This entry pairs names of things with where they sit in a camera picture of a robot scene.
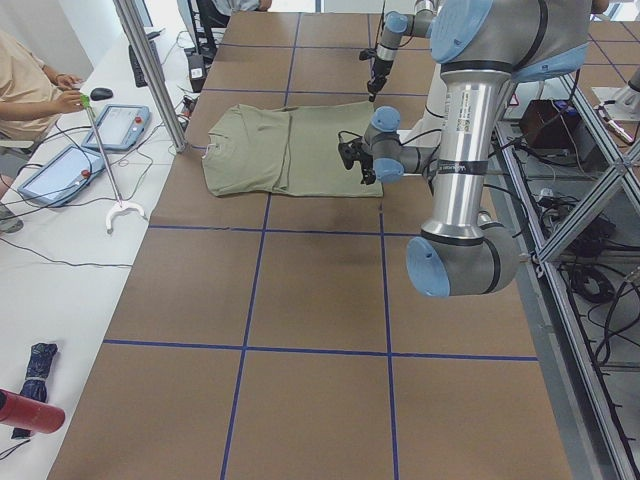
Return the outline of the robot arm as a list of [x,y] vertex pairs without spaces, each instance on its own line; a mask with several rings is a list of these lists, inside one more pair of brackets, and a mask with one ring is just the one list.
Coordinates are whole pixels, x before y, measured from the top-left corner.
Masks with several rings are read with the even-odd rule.
[[397,11],[382,12],[379,36],[373,48],[360,51],[359,60],[372,60],[370,79],[367,82],[368,100],[374,102],[383,89],[391,72],[397,52],[407,37],[429,38],[442,1],[416,1],[412,14]]
[[375,110],[363,135],[338,145],[365,184],[407,173],[431,180],[433,209],[407,246],[406,266],[425,296],[483,295],[514,278],[517,243],[483,210],[491,134],[516,85],[578,70],[587,52],[589,1],[419,1],[410,15],[389,12],[374,49],[367,88],[382,89],[404,37],[429,40],[444,84],[442,125],[432,147],[402,142],[399,112]]

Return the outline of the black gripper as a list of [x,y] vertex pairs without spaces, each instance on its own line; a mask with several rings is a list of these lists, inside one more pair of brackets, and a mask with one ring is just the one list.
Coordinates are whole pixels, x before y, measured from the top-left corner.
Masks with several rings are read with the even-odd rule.
[[371,185],[376,182],[373,157],[365,152],[361,139],[340,142],[338,144],[338,153],[347,170],[351,170],[356,163],[360,164],[362,175],[361,184]]
[[370,96],[376,96],[384,87],[393,66],[393,51],[387,48],[367,48],[359,53],[360,61],[372,60],[371,78],[367,82]]

